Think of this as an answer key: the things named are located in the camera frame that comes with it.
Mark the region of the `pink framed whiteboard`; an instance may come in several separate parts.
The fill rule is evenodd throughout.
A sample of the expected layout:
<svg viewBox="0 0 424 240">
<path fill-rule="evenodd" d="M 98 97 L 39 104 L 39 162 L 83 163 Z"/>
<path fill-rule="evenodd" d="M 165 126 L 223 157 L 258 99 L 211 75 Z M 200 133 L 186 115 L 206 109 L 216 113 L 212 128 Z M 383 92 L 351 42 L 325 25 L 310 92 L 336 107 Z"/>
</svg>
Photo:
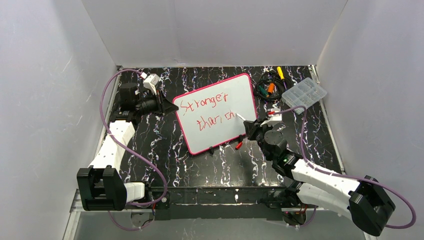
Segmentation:
<svg viewBox="0 0 424 240">
<path fill-rule="evenodd" d="M 188 152 L 197 155 L 245 135 L 243 121 L 258 117 L 251 78 L 242 73 L 173 99 Z"/>
</svg>

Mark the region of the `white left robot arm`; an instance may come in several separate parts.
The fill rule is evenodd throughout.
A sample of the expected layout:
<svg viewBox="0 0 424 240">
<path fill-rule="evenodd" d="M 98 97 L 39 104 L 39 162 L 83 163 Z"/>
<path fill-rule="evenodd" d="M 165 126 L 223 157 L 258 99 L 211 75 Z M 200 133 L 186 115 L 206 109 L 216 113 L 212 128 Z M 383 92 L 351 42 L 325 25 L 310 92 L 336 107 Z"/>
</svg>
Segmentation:
<svg viewBox="0 0 424 240">
<path fill-rule="evenodd" d="M 178 109 L 161 90 L 141 92 L 137 83 L 121 85 L 118 109 L 111 116 L 107 136 L 90 165 L 80 168 L 76 175 L 85 211 L 121 211 L 127 205 L 149 206 L 161 200 L 148 192 L 143 181 L 125 183 L 119 170 L 141 117 L 164 116 Z"/>
</svg>

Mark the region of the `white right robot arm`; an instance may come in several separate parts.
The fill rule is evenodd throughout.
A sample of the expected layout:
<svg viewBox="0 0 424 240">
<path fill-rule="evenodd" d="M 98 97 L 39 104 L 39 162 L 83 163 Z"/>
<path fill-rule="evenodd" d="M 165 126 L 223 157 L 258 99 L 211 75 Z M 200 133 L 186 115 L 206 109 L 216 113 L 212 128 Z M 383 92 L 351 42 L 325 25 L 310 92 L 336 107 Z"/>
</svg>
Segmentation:
<svg viewBox="0 0 424 240">
<path fill-rule="evenodd" d="M 269 120 L 245 120 L 246 137 L 256 141 L 265 159 L 281 176 L 291 179 L 287 194 L 295 201 L 322 207 L 351 220 L 363 232 L 379 237 L 396 206 L 379 182 L 366 176 L 362 180 L 329 171 L 306 162 L 287 148 L 283 134 Z"/>
</svg>

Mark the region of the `red marker cap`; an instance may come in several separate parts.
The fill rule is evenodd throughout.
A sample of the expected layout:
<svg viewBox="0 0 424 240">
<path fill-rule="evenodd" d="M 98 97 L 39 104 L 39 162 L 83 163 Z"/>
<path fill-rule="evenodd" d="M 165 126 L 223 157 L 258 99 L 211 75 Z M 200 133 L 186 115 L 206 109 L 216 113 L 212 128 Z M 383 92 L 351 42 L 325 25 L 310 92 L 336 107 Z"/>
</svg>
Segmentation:
<svg viewBox="0 0 424 240">
<path fill-rule="evenodd" d="M 239 150 L 242 147 L 242 145 L 243 145 L 242 141 L 238 142 L 236 147 L 235 147 L 235 150 Z"/>
</svg>

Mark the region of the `red white marker pen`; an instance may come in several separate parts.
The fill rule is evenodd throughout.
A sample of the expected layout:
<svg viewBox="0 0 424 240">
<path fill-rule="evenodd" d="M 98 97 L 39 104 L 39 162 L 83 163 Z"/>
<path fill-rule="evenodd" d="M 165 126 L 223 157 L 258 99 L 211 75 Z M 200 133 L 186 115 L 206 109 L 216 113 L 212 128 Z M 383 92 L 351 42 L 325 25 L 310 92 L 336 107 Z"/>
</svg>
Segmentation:
<svg viewBox="0 0 424 240">
<path fill-rule="evenodd" d="M 239 113 L 236 113 L 236 116 L 240 118 L 243 122 L 246 121 L 246 119 L 243 116 L 241 116 Z"/>
</svg>

